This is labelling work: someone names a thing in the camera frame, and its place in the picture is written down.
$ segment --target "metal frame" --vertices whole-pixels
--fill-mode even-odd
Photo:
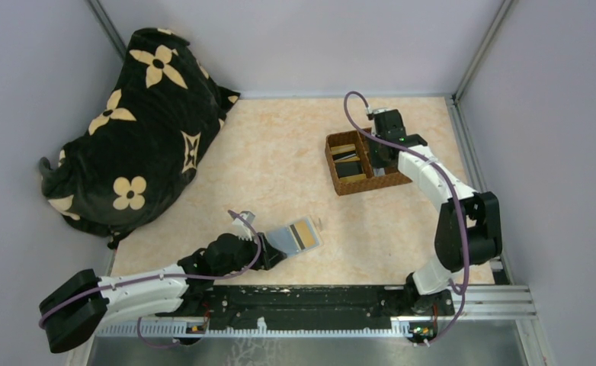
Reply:
[[[106,33],[108,39],[114,46],[121,58],[126,52],[126,45],[121,39],[116,27],[104,10],[100,0],[85,0],[88,3],[90,11],[97,18],[99,24]],[[466,125],[461,101],[468,87],[470,87],[479,67],[483,60],[487,57],[491,45],[494,43],[501,26],[507,19],[511,10],[514,8],[517,0],[503,0],[494,21],[473,57],[469,68],[465,72],[457,91],[447,96],[446,102],[448,112],[455,132],[460,154],[463,159],[463,164],[466,169],[469,183],[481,191],[487,190],[487,184],[481,173],[477,154],[471,140],[471,133]],[[508,270],[506,261],[506,249],[501,256],[501,262],[494,261],[492,269],[504,270],[509,280],[512,280],[511,272]],[[536,308],[533,299],[527,286],[522,285],[486,285],[486,286],[469,286],[466,293],[466,306],[463,315],[458,319],[459,321],[499,321],[499,320],[515,320],[518,330],[518,335],[521,341],[521,347],[524,350],[527,363],[529,365],[553,365],[551,352],[546,343],[546,338],[543,330],[538,322]],[[459,306],[460,299],[454,295],[453,304]],[[441,317],[440,320],[449,319],[450,317]],[[407,327],[409,322],[414,321],[428,321],[429,316],[398,316],[392,318],[391,329],[375,329],[374,331],[269,331],[265,324],[258,324],[257,329],[250,329],[248,331],[208,331],[208,337],[232,338],[232,337],[403,337],[407,334]],[[188,325],[201,324],[200,318],[185,318],[185,319],[146,319],[142,324],[142,331],[146,336],[176,336],[176,337],[197,337],[198,335],[188,335],[182,329],[186,329]],[[117,326],[108,327],[101,330],[96,336],[136,336],[136,322],[126,322]],[[67,358],[67,365],[76,366],[87,364],[91,353],[91,345],[94,341],[92,337],[84,345],[74,349],[69,353]]]

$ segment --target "black linear rail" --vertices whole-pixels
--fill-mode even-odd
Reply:
[[[203,302],[210,328],[257,329],[264,317],[269,330],[389,329],[391,316],[414,314],[399,286],[214,286]],[[434,296],[439,316],[454,314],[450,292]],[[199,309],[194,316],[202,316]]]

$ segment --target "cable clip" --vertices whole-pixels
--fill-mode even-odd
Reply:
[[[248,229],[245,222],[249,225],[253,224],[255,215],[251,211],[242,211],[239,213],[238,217],[233,215],[231,215],[231,217],[233,218],[232,225],[238,227],[236,235],[242,240],[253,240],[253,233]]]
[[[421,175],[424,173],[424,169],[426,169],[427,166],[439,162],[439,159],[436,156],[431,156],[431,157],[426,156],[426,157],[427,157],[426,161],[419,167],[418,181],[421,181]]]

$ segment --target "beige flower pattern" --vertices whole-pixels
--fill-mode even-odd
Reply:
[[[60,150],[60,154],[58,155],[58,168],[65,163],[65,150]]]
[[[208,79],[208,77],[209,77],[208,71],[206,71],[206,69],[199,63],[199,60],[197,61],[197,65],[199,66],[199,70],[201,70],[203,77]]]
[[[112,205],[117,210],[125,210],[128,207],[132,210],[140,210],[146,204],[146,199],[142,195],[146,187],[146,180],[141,176],[134,177],[131,182],[124,177],[116,178],[114,192],[119,197]]]
[[[89,134],[93,135],[96,130],[107,124],[110,119],[113,120],[136,120],[134,115],[126,108],[119,108],[118,103],[120,101],[120,89],[115,90],[110,99],[107,100],[107,108],[100,116],[91,120],[89,124]]]
[[[184,144],[186,149],[184,151],[184,167],[181,168],[181,173],[185,173],[188,169],[197,169],[197,149],[199,148],[199,138],[201,133],[191,136],[184,131],[181,131],[184,137]]]
[[[69,216],[73,220],[78,221],[78,220],[80,220],[79,215],[77,215],[75,213],[67,212],[68,209],[72,208],[73,202],[74,202],[73,194],[70,196],[67,196],[67,197],[54,198],[54,199],[49,200],[49,204],[51,204],[51,206],[53,206],[53,208],[58,210],[58,212],[60,212],[62,215]]]
[[[172,61],[172,50],[164,45],[157,47],[155,54],[151,54],[142,50],[131,50],[130,55],[140,63],[145,63],[148,67],[146,69],[146,87],[149,88],[158,84],[163,75],[166,75],[175,84],[184,89],[188,89],[184,78],[179,71],[170,66]]]

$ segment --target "pillow with flower pattern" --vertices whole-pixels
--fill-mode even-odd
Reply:
[[[65,144],[56,169],[40,160],[53,208],[78,230],[110,236],[111,248],[177,200],[239,97],[188,45],[169,30],[135,32],[105,110]]]

